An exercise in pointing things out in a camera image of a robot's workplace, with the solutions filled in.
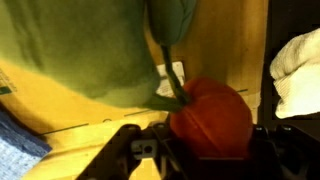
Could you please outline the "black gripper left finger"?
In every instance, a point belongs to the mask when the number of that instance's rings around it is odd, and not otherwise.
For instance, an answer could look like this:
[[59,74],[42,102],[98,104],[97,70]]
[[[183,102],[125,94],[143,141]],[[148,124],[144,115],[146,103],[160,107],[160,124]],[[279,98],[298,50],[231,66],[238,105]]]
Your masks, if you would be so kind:
[[187,180],[168,144],[172,138],[166,123],[150,123],[146,129],[123,125],[77,180],[129,180],[143,159],[153,160],[161,180]]

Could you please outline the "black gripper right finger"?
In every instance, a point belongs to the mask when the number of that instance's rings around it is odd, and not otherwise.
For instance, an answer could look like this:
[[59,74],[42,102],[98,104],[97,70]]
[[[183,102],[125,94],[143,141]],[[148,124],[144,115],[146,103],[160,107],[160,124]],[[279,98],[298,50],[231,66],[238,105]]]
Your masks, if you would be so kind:
[[255,125],[250,141],[254,180],[320,180],[320,141],[292,125]]

